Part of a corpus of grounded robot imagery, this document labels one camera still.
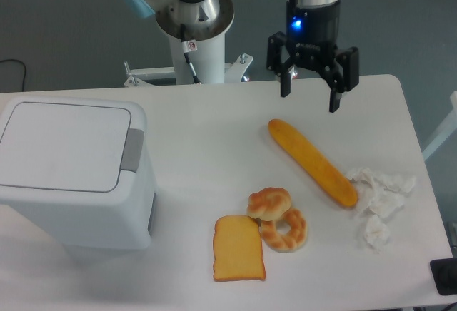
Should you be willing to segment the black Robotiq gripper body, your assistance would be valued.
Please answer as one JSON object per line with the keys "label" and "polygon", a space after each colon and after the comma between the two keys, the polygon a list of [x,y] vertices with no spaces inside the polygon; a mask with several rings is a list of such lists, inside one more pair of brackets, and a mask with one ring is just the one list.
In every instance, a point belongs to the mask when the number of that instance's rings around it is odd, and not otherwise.
{"label": "black Robotiq gripper body", "polygon": [[338,76],[336,39],[341,0],[286,2],[286,67],[298,66],[321,76]]}

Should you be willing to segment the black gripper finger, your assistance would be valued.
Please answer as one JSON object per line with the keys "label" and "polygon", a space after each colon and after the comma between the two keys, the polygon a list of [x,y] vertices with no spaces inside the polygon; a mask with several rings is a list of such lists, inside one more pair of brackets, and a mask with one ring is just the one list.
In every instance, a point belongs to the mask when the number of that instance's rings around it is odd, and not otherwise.
{"label": "black gripper finger", "polygon": [[296,44],[285,33],[279,31],[268,38],[266,68],[279,78],[283,98],[291,93],[295,58]]}
{"label": "black gripper finger", "polygon": [[328,110],[334,113],[340,107],[343,94],[359,84],[359,48],[335,48],[321,70],[321,78],[330,88]]}

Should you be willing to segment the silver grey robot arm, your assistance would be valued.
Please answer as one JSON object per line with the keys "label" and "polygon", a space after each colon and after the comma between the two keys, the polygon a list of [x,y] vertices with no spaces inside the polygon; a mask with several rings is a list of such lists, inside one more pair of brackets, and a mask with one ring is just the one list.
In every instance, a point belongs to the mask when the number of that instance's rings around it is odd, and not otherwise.
{"label": "silver grey robot arm", "polygon": [[[125,0],[142,18],[154,17],[168,36],[178,84],[244,81],[251,56],[225,61],[232,0]],[[297,68],[317,73],[330,88],[330,112],[359,82],[356,47],[337,47],[341,0],[286,0],[286,29],[268,38],[266,68],[287,96]]]}

